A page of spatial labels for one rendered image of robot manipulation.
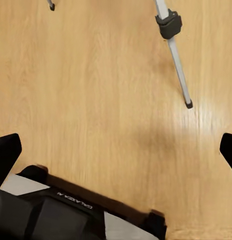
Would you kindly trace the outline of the camera tripod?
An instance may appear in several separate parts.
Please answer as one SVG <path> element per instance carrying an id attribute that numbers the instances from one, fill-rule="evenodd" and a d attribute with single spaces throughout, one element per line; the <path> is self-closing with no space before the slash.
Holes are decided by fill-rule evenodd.
<path id="1" fill-rule="evenodd" d="M 55 6 L 53 4 L 53 0 L 47 0 L 51 10 L 55 10 Z M 166 0 L 154 0 L 158 17 L 156 17 L 157 24 L 159 25 L 159 32 L 163 38 L 165 38 L 168 42 L 169 49 L 171 50 L 172 57 L 175 63 L 176 72 L 178 74 L 179 80 L 181 82 L 185 103 L 188 108 L 193 107 L 193 102 L 190 99 L 187 83 L 185 80 L 184 72 L 182 69 L 177 44 L 175 41 L 174 35 L 181 33 L 182 17 L 178 14 L 177 11 L 172 11 L 168 8 L 166 4 Z"/>

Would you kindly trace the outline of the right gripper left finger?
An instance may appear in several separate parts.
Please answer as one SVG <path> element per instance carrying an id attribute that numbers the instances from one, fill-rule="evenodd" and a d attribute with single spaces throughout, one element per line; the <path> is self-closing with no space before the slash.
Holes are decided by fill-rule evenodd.
<path id="1" fill-rule="evenodd" d="M 18 133 L 0 137 L 0 186 L 22 152 Z"/>

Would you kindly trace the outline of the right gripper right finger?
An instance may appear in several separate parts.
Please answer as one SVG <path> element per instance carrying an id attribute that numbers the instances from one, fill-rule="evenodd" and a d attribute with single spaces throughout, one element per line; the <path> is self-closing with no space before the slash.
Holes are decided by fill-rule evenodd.
<path id="1" fill-rule="evenodd" d="M 220 144 L 220 152 L 232 168 L 232 134 L 224 133 Z"/>

